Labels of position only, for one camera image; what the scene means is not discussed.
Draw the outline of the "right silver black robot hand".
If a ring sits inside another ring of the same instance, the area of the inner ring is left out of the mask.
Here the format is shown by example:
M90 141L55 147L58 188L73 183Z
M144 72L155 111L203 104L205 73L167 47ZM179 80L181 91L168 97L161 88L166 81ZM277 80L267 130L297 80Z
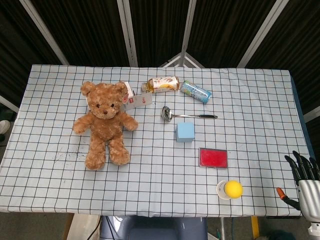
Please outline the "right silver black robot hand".
M320 222L320 162L312 157L306 158L293 151L295 159L285 155L297 187L298 201L290 199L281 188L277 188L280 199L289 206L301 211L312 223Z

